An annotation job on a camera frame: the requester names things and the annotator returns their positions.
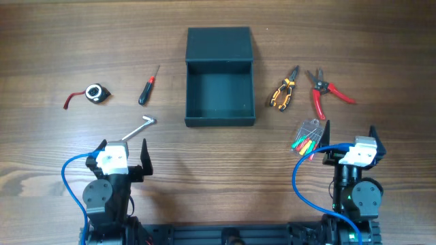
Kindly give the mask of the red-handled wire stripper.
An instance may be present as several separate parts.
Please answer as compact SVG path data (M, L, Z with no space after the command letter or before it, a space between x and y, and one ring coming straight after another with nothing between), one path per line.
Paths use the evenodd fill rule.
M321 96L332 93L342 101L349 104L356 104L356 100L348 97L340 92L333 83L324 80L322 68L317 70L317 75L314 76L310 71L307 71L310 81L313 83L312 95L315 111L320 120L326 120L326 116L322 109Z

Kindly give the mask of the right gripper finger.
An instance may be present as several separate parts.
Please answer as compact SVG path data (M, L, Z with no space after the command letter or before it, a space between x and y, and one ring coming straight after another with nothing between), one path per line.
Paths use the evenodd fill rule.
M377 154L375 156L376 159L382 159L386 155L387 151L384 145L382 144L382 141L380 140L376 127L374 125L370 126L369 129L369 137L373 137L377 143Z
M330 145L330 121L327 120L324 127L324 132L320 138L319 147L325 148L329 145Z

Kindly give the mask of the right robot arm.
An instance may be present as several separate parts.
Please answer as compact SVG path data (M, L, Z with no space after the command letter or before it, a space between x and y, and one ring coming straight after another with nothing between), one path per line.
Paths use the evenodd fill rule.
M381 184L362 173L375 167L386 149L371 125L367 136L355 137L350 150L325 150L322 163L334 167L332 210L350 219L357 226L361 239L342 218L323 215L326 240L332 244L381 244L379 216L384 190Z

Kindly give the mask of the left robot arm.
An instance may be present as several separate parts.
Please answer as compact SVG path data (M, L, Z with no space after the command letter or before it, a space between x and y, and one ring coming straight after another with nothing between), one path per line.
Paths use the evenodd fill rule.
M85 164L96 179L83 190L87 224L80 232L78 243L152 245L152 235L137 217L127 213L131 203L131 184L143 182L145 176L153 174L147 142L142 141L141 164L128 166L125 174L105 174L97 165L98 154L107 152L112 145L112 142L103 140L87 155Z

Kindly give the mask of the clear pack of colourful screwdrivers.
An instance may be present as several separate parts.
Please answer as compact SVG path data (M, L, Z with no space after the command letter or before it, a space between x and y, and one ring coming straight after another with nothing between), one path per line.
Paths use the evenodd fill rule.
M304 120L297 130L290 151L299 156L308 155L315 150L324 132L324 127L318 119Z

